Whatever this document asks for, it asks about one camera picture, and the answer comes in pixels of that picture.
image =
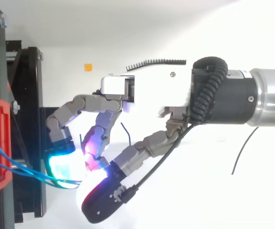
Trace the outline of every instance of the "black metal frame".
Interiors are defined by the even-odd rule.
[[[13,159],[23,159],[28,167],[45,173],[42,153],[45,151],[45,119],[42,116],[42,75],[40,51],[35,47],[13,50],[13,62],[7,62],[8,81],[13,100],[21,109],[11,116],[11,149]],[[23,222],[23,213],[46,213],[45,184],[29,177],[13,175],[15,223]]]

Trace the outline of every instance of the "robotic hand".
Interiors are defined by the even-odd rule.
[[[160,117],[170,114],[166,131],[128,146],[108,163],[101,154],[109,144],[110,131],[122,111],[135,108],[156,108]],[[193,127],[245,123],[275,126],[275,70],[228,70],[226,62],[217,57],[198,60],[192,71],[183,60],[160,59],[131,65],[125,74],[104,77],[100,91],[76,96],[47,118],[55,150],[65,154],[75,150],[66,125],[82,111],[99,113],[95,126],[82,141],[82,149],[88,168],[93,172],[103,169],[106,173],[95,182],[93,190],[85,193],[81,203],[87,219],[98,223],[135,195]],[[162,155],[138,184],[130,188],[121,185],[144,160]]]

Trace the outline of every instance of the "bolt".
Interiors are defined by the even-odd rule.
[[[249,102],[253,102],[254,101],[254,97],[253,96],[249,96],[248,101]]]
[[[38,53],[38,60],[43,61],[43,53],[42,52]]]
[[[16,115],[18,113],[18,111],[20,110],[20,105],[18,105],[17,101],[13,101],[12,103],[12,111],[13,113]]]
[[[7,28],[7,17],[3,13],[0,14],[0,27],[2,29]]]

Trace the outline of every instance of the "orange sticky note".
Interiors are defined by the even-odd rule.
[[[92,71],[92,64],[85,63],[85,72],[91,72],[91,71]]]

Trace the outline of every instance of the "blue wire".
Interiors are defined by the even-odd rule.
[[[42,176],[37,176],[37,175],[35,175],[34,173],[32,173],[31,171],[26,170],[26,167],[22,166],[21,164],[20,164],[20,166],[21,166],[22,168],[25,168],[25,169],[22,169],[22,168],[20,168],[20,169],[22,169],[23,171],[29,173],[29,175],[28,175],[28,174],[26,174],[26,173],[21,173],[21,172],[19,172],[19,173],[21,173],[21,175],[23,175],[23,176],[33,177],[33,178],[36,178],[36,179],[41,179],[40,181],[42,181],[42,182],[44,182],[44,183],[45,183],[46,181],[44,181],[43,179],[48,179],[48,180],[53,180],[53,181],[61,181],[61,182],[66,181],[65,183],[69,183],[69,182],[68,182],[69,180],[56,179],[56,178],[54,178],[54,177],[50,177],[50,176],[44,175],[43,173],[40,173]],[[70,184],[77,184],[77,181],[70,181]]]
[[[66,180],[66,179],[56,179],[54,177],[50,177],[50,176],[47,176],[39,171],[36,171],[36,170],[33,170],[31,168],[26,168],[24,166],[22,166],[20,163],[16,162],[15,160],[13,160],[12,158],[8,157],[4,152],[3,150],[0,148],[0,154],[7,158],[10,162],[12,162],[14,165],[16,165],[19,169],[29,173],[32,175],[32,177],[38,179],[38,178],[41,178],[41,181],[45,182],[44,180],[42,179],[49,179],[49,180],[53,180],[53,181],[61,181],[61,182],[64,182],[64,183],[69,183],[69,184],[79,184],[81,181],[76,181],[76,180]]]
[[[21,175],[21,176],[25,176],[25,177],[33,177],[33,178],[36,178],[36,179],[38,179],[39,181],[41,181],[41,182],[43,182],[43,183],[45,183],[45,184],[47,184],[47,185],[50,185],[50,186],[53,186],[53,187],[58,187],[58,186],[56,186],[56,185],[54,185],[54,184],[51,184],[51,183],[49,183],[49,182],[46,182],[45,180],[42,180],[42,179],[39,178],[39,177],[36,177],[36,176],[33,176],[33,175],[29,175],[29,174],[27,174],[27,173],[22,173],[22,172],[19,172],[19,171],[14,170],[14,169],[8,168],[7,166],[4,166],[4,165],[1,164],[1,163],[0,163],[0,167],[6,169],[6,170],[8,170],[8,171],[11,171],[12,173],[15,173],[15,174],[18,174],[18,175]]]

